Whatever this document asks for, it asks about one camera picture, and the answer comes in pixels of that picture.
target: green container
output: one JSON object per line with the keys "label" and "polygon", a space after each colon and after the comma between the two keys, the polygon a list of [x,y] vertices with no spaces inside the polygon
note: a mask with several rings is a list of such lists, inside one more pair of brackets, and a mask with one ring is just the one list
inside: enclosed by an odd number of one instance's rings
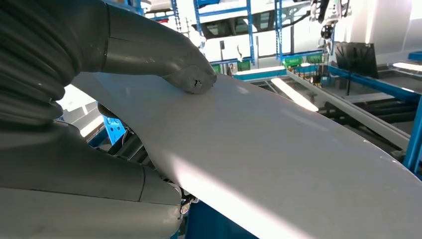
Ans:
{"label": "green container", "polygon": [[306,61],[311,64],[322,63],[322,55],[307,56]]}
{"label": "green container", "polygon": [[237,71],[249,71],[249,70],[250,70],[250,61],[237,62]]}
{"label": "green container", "polygon": [[212,66],[212,68],[214,69],[214,71],[216,72],[216,73],[219,73],[219,74],[221,74],[222,72],[221,72],[221,65],[220,64],[218,64],[218,65],[211,65]]}
{"label": "green container", "polygon": [[302,57],[297,58],[289,58],[283,60],[284,67],[294,67],[294,66],[300,66],[302,64]]}

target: cable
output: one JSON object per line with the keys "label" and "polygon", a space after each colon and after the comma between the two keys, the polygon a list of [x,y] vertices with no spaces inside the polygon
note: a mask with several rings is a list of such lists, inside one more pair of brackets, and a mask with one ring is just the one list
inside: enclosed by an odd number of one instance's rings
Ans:
{"label": "cable", "polygon": [[347,17],[347,14],[349,13],[349,3],[350,3],[350,0],[347,0],[347,3],[346,3],[346,12],[344,13],[343,17]]}

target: white car body panel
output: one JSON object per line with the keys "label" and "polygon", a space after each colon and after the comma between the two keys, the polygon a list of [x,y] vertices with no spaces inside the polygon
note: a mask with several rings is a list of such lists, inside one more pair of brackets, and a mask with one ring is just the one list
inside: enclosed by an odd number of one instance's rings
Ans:
{"label": "white car body panel", "polygon": [[172,181],[261,239],[415,239],[422,182],[341,125],[219,75],[204,95],[160,77],[73,82],[141,138]]}

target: gray robotic arm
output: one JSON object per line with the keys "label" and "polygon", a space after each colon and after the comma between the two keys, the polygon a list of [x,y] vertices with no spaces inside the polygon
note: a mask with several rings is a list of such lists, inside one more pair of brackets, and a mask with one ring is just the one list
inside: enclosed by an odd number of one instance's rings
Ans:
{"label": "gray robotic arm", "polygon": [[100,0],[0,1],[0,237],[168,238],[181,193],[57,122],[80,72],[157,75],[191,94],[216,74],[183,35]]}

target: window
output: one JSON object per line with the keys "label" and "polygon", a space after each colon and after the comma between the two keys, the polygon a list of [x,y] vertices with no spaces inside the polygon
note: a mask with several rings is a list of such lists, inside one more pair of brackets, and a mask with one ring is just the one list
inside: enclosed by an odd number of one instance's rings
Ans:
{"label": "window", "polygon": [[248,33],[248,24],[244,21],[246,17],[241,16],[237,17],[234,21],[234,31],[236,32],[236,35],[242,35]]}
{"label": "window", "polygon": [[225,37],[230,36],[231,30],[228,24],[228,20],[221,20],[221,21],[213,21],[213,22],[207,22],[203,24],[204,27],[204,34],[205,37],[207,35],[211,35],[214,37]]}
{"label": "window", "polygon": [[269,22],[270,22],[270,13],[269,12],[261,13],[261,16],[259,18],[259,29],[268,28]]}
{"label": "window", "polygon": [[[260,12],[252,15],[253,32],[274,29],[274,11]],[[201,24],[206,39],[248,34],[247,16],[238,16]]]}

